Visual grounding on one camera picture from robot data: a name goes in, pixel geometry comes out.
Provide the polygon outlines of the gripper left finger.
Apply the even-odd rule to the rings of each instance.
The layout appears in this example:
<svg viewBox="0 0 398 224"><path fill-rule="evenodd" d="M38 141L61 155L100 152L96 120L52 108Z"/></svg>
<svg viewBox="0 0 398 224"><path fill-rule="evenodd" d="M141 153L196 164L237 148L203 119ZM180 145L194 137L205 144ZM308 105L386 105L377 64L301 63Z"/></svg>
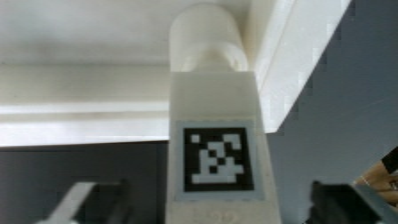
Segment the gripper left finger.
<svg viewBox="0 0 398 224"><path fill-rule="evenodd" d="M77 182L48 217L34 224L132 224L130 196L126 181Z"/></svg>

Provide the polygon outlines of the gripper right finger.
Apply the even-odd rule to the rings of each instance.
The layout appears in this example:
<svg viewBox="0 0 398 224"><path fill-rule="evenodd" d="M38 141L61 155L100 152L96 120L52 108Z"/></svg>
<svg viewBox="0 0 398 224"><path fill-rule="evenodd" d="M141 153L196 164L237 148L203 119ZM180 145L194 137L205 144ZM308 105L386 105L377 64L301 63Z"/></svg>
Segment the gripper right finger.
<svg viewBox="0 0 398 224"><path fill-rule="evenodd" d="M370 203L375 194L364 185L311 185L311 208L306 224L384 224L382 216Z"/></svg>

